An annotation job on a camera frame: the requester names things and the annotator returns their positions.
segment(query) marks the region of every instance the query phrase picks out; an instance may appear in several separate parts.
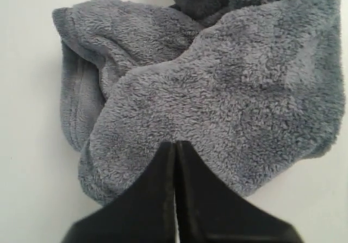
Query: white surface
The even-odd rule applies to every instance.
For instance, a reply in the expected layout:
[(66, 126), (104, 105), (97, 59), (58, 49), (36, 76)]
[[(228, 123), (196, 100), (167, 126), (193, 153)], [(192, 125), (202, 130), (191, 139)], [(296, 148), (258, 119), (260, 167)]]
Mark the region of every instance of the white surface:
[[(97, 204), (77, 181), (78, 154), (59, 123), (61, 52), (54, 8), (87, 0), (0, 0), (0, 242), (60, 242)], [(131, 0), (171, 4), (171, 0)], [(343, 61), (348, 66), (348, 0)], [(303, 161), (250, 201), (291, 222), (306, 243), (348, 242), (348, 117), (322, 159)]]

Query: white background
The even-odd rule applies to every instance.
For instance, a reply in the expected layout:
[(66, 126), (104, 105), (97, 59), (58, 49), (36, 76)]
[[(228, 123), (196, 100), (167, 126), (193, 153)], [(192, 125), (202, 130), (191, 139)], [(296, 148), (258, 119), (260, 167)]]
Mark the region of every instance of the white background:
[[(87, 0), (0, 0), (1, 243), (60, 242), (73, 221), (98, 209), (81, 192), (79, 155), (59, 123), (61, 52), (51, 11), (82, 1)], [(347, 80), (346, 10), (343, 0)], [(249, 200), (291, 222), (306, 243), (348, 242), (347, 137), (348, 116), (329, 154), (296, 164)]]

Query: fleece fabric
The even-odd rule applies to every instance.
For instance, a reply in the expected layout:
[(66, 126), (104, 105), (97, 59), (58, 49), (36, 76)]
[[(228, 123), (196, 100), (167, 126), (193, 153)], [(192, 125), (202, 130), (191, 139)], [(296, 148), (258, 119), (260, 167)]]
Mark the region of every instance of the fleece fabric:
[(340, 0), (93, 0), (53, 12), (61, 122), (105, 205), (162, 141), (188, 140), (248, 196), (322, 156), (344, 114)]

